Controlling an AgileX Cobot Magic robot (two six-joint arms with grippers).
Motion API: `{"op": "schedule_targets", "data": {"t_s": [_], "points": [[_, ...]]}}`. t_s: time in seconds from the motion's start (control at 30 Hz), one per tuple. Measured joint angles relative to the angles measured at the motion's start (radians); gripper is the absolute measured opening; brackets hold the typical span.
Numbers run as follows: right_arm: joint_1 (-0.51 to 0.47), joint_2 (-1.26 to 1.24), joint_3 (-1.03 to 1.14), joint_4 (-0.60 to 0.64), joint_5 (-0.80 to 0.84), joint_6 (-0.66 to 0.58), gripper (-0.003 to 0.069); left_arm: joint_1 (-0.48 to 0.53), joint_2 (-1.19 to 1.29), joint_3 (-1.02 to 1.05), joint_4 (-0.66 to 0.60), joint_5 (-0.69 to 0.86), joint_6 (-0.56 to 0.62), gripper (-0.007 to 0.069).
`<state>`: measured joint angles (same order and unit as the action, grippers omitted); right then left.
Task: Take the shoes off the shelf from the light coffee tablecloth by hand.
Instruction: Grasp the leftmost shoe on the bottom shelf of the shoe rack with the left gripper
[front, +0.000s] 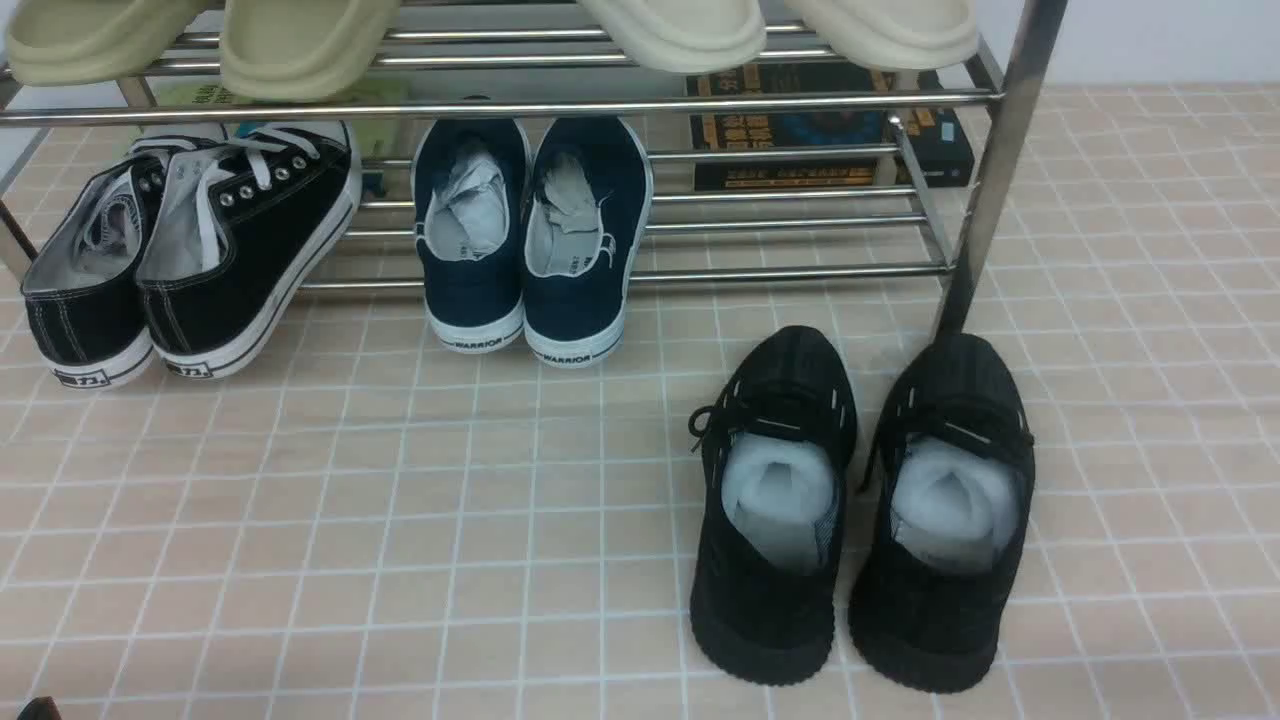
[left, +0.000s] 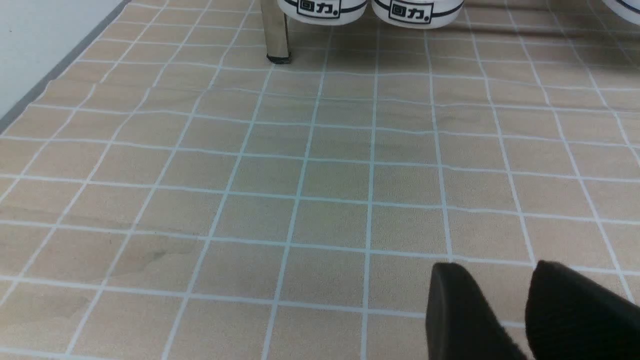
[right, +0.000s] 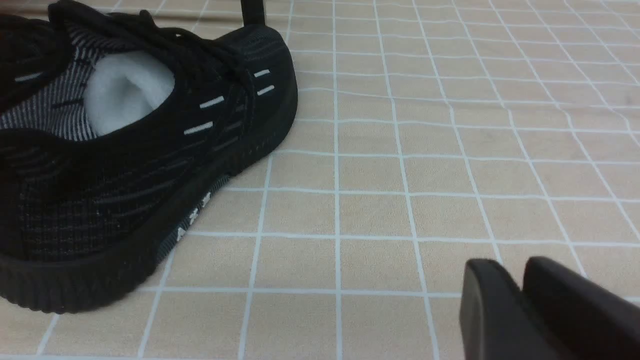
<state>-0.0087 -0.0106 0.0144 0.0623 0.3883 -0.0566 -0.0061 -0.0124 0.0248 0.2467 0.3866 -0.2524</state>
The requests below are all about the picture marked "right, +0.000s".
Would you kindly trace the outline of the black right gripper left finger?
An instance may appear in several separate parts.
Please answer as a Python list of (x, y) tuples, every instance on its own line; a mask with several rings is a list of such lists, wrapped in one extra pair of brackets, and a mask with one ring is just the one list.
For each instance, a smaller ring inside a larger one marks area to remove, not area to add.
[(459, 324), (466, 360), (574, 360), (509, 272), (493, 259), (470, 259)]

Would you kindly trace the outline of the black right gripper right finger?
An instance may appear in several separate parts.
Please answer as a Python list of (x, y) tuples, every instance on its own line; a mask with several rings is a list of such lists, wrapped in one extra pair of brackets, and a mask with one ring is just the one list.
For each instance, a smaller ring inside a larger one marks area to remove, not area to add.
[(525, 265), (523, 293), (556, 340), (578, 360), (637, 360), (640, 309), (548, 257)]

